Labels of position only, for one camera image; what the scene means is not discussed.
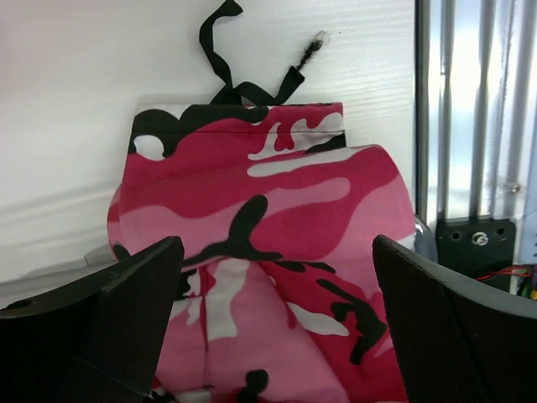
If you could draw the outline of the pink camouflage trousers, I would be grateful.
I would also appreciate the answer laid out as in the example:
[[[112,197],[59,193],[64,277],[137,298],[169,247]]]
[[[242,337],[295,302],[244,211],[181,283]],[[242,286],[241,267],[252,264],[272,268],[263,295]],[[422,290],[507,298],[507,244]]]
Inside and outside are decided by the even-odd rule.
[[[133,118],[107,219],[119,259],[168,236],[185,250],[152,402],[404,402],[373,268],[379,234],[411,246],[415,218],[394,161],[352,147],[339,102],[291,105],[234,85],[213,27],[199,40],[223,88],[208,104]]]

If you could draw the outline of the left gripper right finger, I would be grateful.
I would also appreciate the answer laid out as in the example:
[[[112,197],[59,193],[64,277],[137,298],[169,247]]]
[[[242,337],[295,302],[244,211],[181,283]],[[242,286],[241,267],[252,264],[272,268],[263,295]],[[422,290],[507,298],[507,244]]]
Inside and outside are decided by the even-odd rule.
[[[373,263],[410,402],[534,402],[536,303],[392,239]]]

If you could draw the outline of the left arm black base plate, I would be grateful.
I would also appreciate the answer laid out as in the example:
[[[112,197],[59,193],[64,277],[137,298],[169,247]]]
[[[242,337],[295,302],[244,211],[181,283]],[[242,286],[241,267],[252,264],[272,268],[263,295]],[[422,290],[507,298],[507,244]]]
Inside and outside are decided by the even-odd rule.
[[[510,266],[516,226],[508,219],[440,222],[435,230],[439,264],[474,279]]]

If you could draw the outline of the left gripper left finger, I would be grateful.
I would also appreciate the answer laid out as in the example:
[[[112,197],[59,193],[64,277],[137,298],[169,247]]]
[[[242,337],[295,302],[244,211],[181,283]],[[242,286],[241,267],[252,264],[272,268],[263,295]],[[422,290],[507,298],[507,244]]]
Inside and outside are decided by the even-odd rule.
[[[3,402],[145,402],[184,257],[165,238],[1,310]]]

